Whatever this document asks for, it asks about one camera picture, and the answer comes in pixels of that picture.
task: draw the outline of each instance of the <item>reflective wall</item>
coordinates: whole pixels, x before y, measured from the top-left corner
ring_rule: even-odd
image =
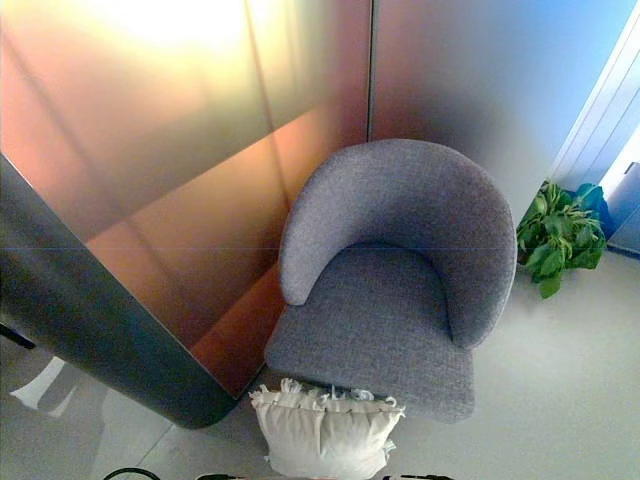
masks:
[[[2,151],[238,396],[290,205],[365,140],[368,0],[9,0]]]
[[[373,138],[460,150],[519,221],[634,3],[379,0]]]

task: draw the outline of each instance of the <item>white floor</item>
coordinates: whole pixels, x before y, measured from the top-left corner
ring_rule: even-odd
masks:
[[[217,425],[184,430],[75,368],[51,363],[41,348],[4,339],[2,347],[2,480],[100,480],[135,465],[162,480],[274,475],[246,397]],[[475,366],[475,415],[456,425],[401,420],[392,433],[398,449],[379,478],[640,479],[638,260],[608,252],[595,272],[566,275],[546,301],[518,273]],[[269,372],[261,381],[277,385]]]

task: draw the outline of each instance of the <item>copper wall panel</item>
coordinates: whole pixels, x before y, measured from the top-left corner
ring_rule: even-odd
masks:
[[[233,395],[282,308],[291,203],[331,152],[365,140],[369,9],[3,5],[3,152]]]

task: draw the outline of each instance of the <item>white pillow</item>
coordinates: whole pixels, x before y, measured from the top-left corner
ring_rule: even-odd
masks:
[[[387,464],[395,448],[387,439],[404,408],[392,398],[354,391],[358,400],[336,398],[318,389],[302,392],[293,380],[282,380],[281,392],[250,396],[262,433],[269,444],[271,468],[289,477],[365,480]]]

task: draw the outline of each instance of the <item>chair seat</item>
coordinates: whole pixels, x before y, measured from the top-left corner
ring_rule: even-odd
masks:
[[[288,306],[267,365],[295,378],[392,395],[407,415],[452,423],[473,411],[471,352],[454,345],[440,280],[417,252],[359,244]]]

